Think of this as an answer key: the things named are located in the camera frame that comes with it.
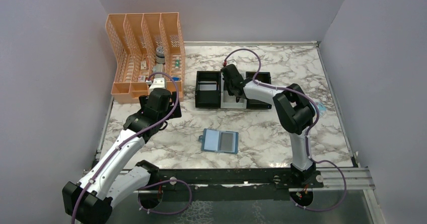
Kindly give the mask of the silver crest card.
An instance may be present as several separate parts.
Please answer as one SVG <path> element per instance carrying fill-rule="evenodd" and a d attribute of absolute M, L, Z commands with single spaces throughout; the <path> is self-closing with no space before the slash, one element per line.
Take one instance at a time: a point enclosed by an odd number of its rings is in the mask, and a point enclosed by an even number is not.
<path fill-rule="evenodd" d="M 217 84 L 209 83 L 209 84 L 199 84 L 198 85 L 199 91 L 217 91 L 218 86 Z"/>

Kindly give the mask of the blue card holder wallet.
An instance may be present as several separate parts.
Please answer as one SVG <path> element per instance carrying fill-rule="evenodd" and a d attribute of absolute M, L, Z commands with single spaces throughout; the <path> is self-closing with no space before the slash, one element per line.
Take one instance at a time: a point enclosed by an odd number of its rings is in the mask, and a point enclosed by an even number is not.
<path fill-rule="evenodd" d="M 239 134 L 235 131 L 220 131 L 205 128 L 203 134 L 198 137 L 201 150 L 213 153 L 238 153 Z"/>

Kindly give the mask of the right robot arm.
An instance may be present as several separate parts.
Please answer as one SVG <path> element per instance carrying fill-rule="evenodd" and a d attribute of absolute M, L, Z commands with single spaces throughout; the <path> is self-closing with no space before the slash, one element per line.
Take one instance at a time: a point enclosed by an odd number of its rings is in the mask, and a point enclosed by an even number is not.
<path fill-rule="evenodd" d="M 257 100 L 275 107 L 281 126 L 289 133 L 292 147 L 291 182 L 303 187 L 315 176 L 316 164 L 311 159 L 310 128 L 316 108 L 297 84 L 277 87 L 244 79 L 236 66 L 221 69 L 228 94 L 246 100 Z"/>

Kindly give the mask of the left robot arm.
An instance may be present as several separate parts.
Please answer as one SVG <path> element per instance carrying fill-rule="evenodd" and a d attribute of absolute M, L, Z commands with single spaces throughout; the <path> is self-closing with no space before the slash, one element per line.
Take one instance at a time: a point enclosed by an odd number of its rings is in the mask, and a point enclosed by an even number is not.
<path fill-rule="evenodd" d="M 120 176 L 127 162 L 150 138 L 167 126 L 167 120 L 181 117 L 177 92 L 155 88 L 139 97 L 141 108 L 127 117 L 115 144 L 77 183 L 62 189 L 65 212 L 71 222 L 106 223 L 113 208 L 133 191 L 159 184 L 159 168 L 141 161 Z"/>

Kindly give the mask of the black right card tray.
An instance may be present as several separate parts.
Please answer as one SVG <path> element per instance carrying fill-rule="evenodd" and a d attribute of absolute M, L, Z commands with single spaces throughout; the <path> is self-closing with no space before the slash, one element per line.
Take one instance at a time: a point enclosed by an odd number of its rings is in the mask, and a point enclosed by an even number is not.
<path fill-rule="evenodd" d="M 255 75 L 254 71 L 247 71 L 245 72 L 245 77 L 247 78 L 253 78 Z M 260 72 L 256 76 L 256 79 L 262 83 L 271 84 L 271 75 L 270 72 Z M 272 108 L 271 104 L 259 101 L 259 100 L 246 100 L 246 109 L 252 109 L 252 110 L 269 110 Z"/>

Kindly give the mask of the black card tray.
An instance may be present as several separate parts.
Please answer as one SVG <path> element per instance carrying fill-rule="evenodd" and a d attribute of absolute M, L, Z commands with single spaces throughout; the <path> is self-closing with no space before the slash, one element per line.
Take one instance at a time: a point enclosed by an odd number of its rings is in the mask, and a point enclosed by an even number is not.
<path fill-rule="evenodd" d="M 245 77 L 247 78 L 253 78 L 255 75 L 254 71 L 247 71 L 245 72 Z M 271 84 L 271 75 L 270 72 L 260 72 L 256 76 L 256 79 L 262 83 Z M 269 110 L 272 108 L 271 104 L 259 101 L 259 100 L 246 100 L 246 109 L 252 109 L 252 110 Z"/>
<path fill-rule="evenodd" d="M 217 84 L 217 91 L 199 91 L 199 84 Z M 197 71 L 195 86 L 195 107 L 219 109 L 221 106 L 221 73 L 219 71 Z"/>

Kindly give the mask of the black left card tray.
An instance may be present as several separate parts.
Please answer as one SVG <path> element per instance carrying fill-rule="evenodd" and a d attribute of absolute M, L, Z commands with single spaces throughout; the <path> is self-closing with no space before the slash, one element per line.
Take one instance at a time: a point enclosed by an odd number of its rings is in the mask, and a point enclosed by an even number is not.
<path fill-rule="evenodd" d="M 217 91 L 199 91 L 199 84 L 217 84 Z M 221 73 L 219 71 L 197 71 L 195 86 L 195 107 L 219 109 L 221 106 Z"/>

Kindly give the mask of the grey card in wallet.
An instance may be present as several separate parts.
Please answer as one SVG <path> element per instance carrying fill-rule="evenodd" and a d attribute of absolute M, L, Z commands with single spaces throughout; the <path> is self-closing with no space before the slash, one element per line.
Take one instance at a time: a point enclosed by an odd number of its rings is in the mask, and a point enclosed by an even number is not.
<path fill-rule="evenodd" d="M 234 151 L 234 134 L 231 132 L 222 132 L 220 136 L 219 150 L 223 152 Z"/>

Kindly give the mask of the white red labelled box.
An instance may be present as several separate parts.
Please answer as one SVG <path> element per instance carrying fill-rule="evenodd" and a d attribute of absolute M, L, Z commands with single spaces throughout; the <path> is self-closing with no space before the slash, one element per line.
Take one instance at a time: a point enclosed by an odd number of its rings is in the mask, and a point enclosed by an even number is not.
<path fill-rule="evenodd" d="M 147 79 L 147 77 L 146 77 L 145 75 L 139 75 L 139 76 L 137 77 L 137 82 L 142 83 L 142 82 L 145 82 L 145 81 L 146 81 L 146 79 Z"/>

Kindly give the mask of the round tin in organizer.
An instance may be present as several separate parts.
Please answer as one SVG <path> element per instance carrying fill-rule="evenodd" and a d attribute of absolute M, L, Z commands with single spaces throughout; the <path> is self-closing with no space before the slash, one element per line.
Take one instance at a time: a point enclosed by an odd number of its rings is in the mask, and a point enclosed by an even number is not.
<path fill-rule="evenodd" d="M 158 46 L 155 51 L 156 63 L 165 64 L 165 52 L 163 46 Z"/>

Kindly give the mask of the green white small bottle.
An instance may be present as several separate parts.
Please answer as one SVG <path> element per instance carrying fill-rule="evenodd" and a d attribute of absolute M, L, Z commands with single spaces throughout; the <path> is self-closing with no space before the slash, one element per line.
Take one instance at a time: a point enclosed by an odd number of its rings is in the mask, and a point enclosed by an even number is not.
<path fill-rule="evenodd" d="M 180 59 L 176 58 L 175 60 L 175 69 L 179 69 L 180 68 Z"/>

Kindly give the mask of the orange plastic desk organizer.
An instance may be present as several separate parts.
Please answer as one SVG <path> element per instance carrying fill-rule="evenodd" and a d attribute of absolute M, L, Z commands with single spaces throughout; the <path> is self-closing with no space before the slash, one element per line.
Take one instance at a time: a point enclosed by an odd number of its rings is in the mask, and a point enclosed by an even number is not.
<path fill-rule="evenodd" d="M 185 46 L 178 12 L 109 14 L 106 20 L 117 70 L 111 94 L 120 104 L 138 103 L 147 95 L 146 82 L 137 82 L 139 75 L 148 76 L 155 70 L 177 78 L 180 100 L 184 99 Z M 163 46 L 165 64 L 156 63 L 155 51 Z M 180 68 L 175 69 L 175 60 Z"/>

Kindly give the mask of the light blue tape dispenser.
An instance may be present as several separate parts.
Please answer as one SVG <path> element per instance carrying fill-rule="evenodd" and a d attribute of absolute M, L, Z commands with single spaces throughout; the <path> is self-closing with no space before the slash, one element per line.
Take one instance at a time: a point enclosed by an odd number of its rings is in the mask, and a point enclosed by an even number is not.
<path fill-rule="evenodd" d="M 322 117 L 326 114 L 327 108 L 321 102 L 315 102 L 319 109 L 319 116 Z"/>

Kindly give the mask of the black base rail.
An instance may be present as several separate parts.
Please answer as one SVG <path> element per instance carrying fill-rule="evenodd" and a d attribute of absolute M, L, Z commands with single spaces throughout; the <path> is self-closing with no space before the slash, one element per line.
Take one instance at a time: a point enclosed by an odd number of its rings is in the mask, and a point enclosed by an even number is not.
<path fill-rule="evenodd" d="M 189 185 L 226 185 L 226 184 L 271 184 L 279 188 L 304 187 L 322 188 L 323 183 L 316 180 L 320 174 L 315 172 L 311 179 L 297 180 L 290 168 L 250 168 L 250 169 L 159 169 L 149 170 L 149 184 L 164 180 L 182 180 Z"/>

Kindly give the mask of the aluminium frame rail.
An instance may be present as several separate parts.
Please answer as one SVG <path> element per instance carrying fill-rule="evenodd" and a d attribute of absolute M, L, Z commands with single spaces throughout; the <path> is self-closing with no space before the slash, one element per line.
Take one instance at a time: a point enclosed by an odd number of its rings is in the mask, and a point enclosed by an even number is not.
<path fill-rule="evenodd" d="M 347 190 L 375 190 L 376 186 L 368 168 L 320 168 L 323 177 L 323 189 L 344 190 L 344 180 Z"/>

